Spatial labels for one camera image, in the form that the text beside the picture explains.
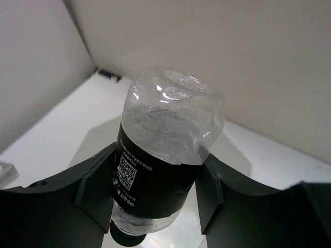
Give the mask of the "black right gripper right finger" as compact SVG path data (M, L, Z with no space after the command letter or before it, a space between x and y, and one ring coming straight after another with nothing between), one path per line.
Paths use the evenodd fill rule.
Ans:
M210 155L195 181L208 247L330 247L330 184L279 190Z

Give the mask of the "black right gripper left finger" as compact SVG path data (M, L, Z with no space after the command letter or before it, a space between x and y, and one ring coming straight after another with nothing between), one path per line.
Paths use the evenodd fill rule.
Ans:
M115 144L28 187L1 190L1 247L101 247Z

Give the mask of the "aluminium table edge rail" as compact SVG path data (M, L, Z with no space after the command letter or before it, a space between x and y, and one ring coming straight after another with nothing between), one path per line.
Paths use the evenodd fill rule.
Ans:
M0 187L1 190L11 184L19 177L19 173L15 166L10 163L0 162L1 174L0 174Z

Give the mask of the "dark left corner sticker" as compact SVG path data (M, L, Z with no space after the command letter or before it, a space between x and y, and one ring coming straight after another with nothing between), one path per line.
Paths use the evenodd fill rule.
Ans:
M100 75L102 75L106 78L109 78L110 80L113 80L116 83L123 78L122 75L119 75L118 73L111 72L111 71L106 70L104 68L97 68L96 73L100 74Z

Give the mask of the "clear bottle black label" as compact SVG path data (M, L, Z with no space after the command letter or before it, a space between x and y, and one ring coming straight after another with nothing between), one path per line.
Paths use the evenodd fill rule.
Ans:
M224 95L169 67L128 89L116 141L110 234L133 247L178 217L224 124Z

